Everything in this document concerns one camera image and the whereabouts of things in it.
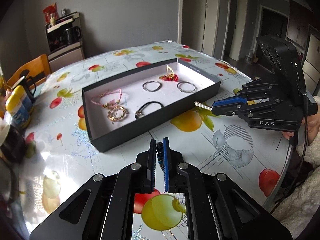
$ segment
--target cardboard box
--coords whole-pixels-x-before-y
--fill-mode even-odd
[[[178,75],[179,82],[191,82],[197,89],[192,93],[184,93],[177,88],[178,82],[160,80],[159,76],[166,74],[167,65]],[[159,81],[162,87],[156,92],[145,91],[142,85],[147,81]],[[157,83],[150,83],[147,88],[153,90],[157,86]],[[193,89],[189,84],[182,84],[180,87],[184,90]],[[90,142],[99,152],[110,150],[192,109],[194,101],[204,102],[212,98],[218,93],[219,87],[218,77],[177,58],[103,79],[82,89],[85,123]],[[107,117],[108,109],[93,104],[91,98],[107,90],[113,91],[119,88],[122,89],[120,105],[127,110],[127,114],[123,120],[112,123]],[[118,100],[119,94],[101,98],[100,103],[105,104],[113,99]],[[143,109],[143,115],[136,120],[135,112],[149,101],[158,101],[164,107],[150,104]]]

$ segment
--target black kettle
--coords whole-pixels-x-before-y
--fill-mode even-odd
[[[74,26],[63,31],[64,40],[67,45],[76,43],[81,39],[81,30],[79,26]]]

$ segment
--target silver screw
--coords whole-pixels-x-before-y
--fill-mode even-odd
[[[217,174],[217,179],[220,181],[225,181],[227,179],[227,176],[223,173]]]
[[[140,168],[141,168],[141,164],[140,163],[133,163],[131,165],[131,169],[133,169],[133,170],[138,170]]]
[[[94,181],[100,181],[103,179],[103,176],[101,174],[96,174],[93,176]]]
[[[178,167],[179,167],[180,169],[182,169],[182,170],[185,170],[186,168],[189,167],[189,165],[186,164],[186,163],[179,163],[179,164],[178,164]]]

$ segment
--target person's hand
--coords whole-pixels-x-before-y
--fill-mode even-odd
[[[320,106],[318,106],[318,113],[307,117],[308,122],[308,141],[311,144],[316,138],[319,128],[320,128]],[[293,132],[282,132],[283,136],[286,139],[290,139],[291,136],[294,136]]]

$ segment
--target gold bracelet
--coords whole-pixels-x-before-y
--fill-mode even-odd
[[[119,117],[113,116],[113,115],[112,115],[113,112],[114,112],[115,110],[118,110],[118,109],[122,110],[122,112],[123,112],[122,115],[119,116]],[[126,111],[126,109],[125,109],[123,106],[116,105],[116,106],[114,106],[112,109],[109,110],[109,112],[108,112],[108,118],[109,118],[112,122],[114,122],[114,121],[119,121],[119,120],[121,120],[121,119],[124,118],[126,112],[127,112],[127,111]]]

